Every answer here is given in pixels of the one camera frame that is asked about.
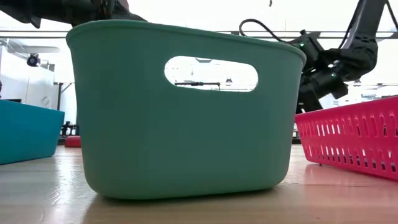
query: robot camera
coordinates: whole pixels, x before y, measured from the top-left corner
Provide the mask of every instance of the robot camera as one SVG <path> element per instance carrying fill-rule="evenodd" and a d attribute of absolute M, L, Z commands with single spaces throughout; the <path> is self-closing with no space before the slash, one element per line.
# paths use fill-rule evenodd
<path fill-rule="evenodd" d="M 26 63 L 30 67 L 39 67 L 41 65 L 41 59 L 39 59 L 39 54 L 30 54 L 30 57 L 27 59 Z"/>

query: green plastic basket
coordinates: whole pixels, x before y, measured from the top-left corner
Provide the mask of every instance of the green plastic basket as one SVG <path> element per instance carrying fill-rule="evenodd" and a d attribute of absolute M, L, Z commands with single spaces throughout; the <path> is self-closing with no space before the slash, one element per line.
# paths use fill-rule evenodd
<path fill-rule="evenodd" d="M 268 189 L 287 173 L 305 55 L 183 27 L 98 21 L 67 35 L 85 175 L 101 195 L 154 199 Z M 252 65 L 250 92 L 172 85 L 175 56 Z"/>

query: pink plastic basket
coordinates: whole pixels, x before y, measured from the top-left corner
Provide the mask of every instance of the pink plastic basket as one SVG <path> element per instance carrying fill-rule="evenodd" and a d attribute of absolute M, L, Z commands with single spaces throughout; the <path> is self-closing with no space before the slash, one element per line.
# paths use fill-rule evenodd
<path fill-rule="evenodd" d="M 298 114 L 308 161 L 398 180 L 398 97 Z"/>

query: black robotic arm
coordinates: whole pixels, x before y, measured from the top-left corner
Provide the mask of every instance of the black robotic arm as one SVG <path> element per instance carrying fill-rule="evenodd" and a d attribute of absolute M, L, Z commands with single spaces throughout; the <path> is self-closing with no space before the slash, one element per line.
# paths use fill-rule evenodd
<path fill-rule="evenodd" d="M 77 26 L 101 19 L 146 21 L 132 14 L 126 0 L 0 0 L 0 11 L 22 23 L 40 28 L 41 19 Z"/>
<path fill-rule="evenodd" d="M 298 93 L 296 113 L 322 109 L 319 99 L 332 94 L 335 98 L 347 95 L 344 82 L 361 78 L 377 63 L 376 34 L 387 5 L 395 23 L 388 0 L 359 0 L 346 36 L 337 49 L 324 50 L 319 33 L 307 34 L 293 41 L 307 56 Z"/>

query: black cable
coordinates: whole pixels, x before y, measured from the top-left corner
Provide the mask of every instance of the black cable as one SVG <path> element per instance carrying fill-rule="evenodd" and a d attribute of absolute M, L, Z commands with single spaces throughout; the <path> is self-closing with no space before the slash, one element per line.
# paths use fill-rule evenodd
<path fill-rule="evenodd" d="M 394 25 L 396 27 L 396 30 L 398 31 L 398 22 L 397 22 L 397 19 L 396 19 L 395 15 L 394 15 L 394 12 L 392 11 L 392 8 L 391 8 L 391 5 L 390 5 L 390 1 L 387 0 L 386 4 L 387 4 L 388 11 L 390 12 L 390 16 L 391 16 L 392 22 L 394 23 Z"/>
<path fill-rule="evenodd" d="M 278 40 L 279 42 L 283 42 L 283 43 L 286 43 L 286 44 L 290 44 L 291 45 L 291 43 L 289 43 L 289 42 L 287 42 L 287 41 L 284 41 L 284 40 L 282 40 L 281 38 L 279 38 L 278 36 L 276 36 L 275 34 L 274 34 L 274 32 L 272 31 L 272 30 L 270 30 L 270 28 L 268 28 L 265 24 L 263 24 L 262 22 L 260 22 L 259 20 L 257 20 L 257 19 L 245 19 L 245 20 L 243 20 L 241 23 L 240 23 L 240 25 L 239 25 L 239 33 L 242 35 L 242 36 L 244 36 L 244 37 L 247 37 L 247 35 L 243 32 L 243 30 L 242 30 L 242 26 L 245 24 L 245 23 L 248 23 L 248 22 L 254 22 L 254 23 L 256 23 L 256 24 L 259 24 L 262 28 L 264 28 L 266 31 L 268 31 L 269 33 L 270 33 L 270 35 L 273 37 L 273 38 L 275 38 L 275 40 Z"/>
<path fill-rule="evenodd" d="M 346 31 L 346 33 L 345 33 L 345 35 L 344 35 L 344 37 L 343 37 L 343 40 L 341 41 L 340 45 L 338 46 L 339 49 L 341 49 L 341 48 L 343 47 L 344 43 L 346 42 L 346 40 L 347 40 L 347 38 L 348 38 L 348 34 L 349 34 L 351 28 L 353 28 L 354 22 L 355 22 L 355 20 L 356 20 L 356 18 L 357 18 L 357 16 L 358 16 L 358 11 L 359 11 L 359 7 L 357 7 L 357 8 L 355 9 L 355 11 L 354 11 L 354 14 L 353 14 L 353 16 L 352 16 L 352 18 L 351 18 L 351 21 L 350 21 L 349 24 L 348 24 L 347 31 Z"/>

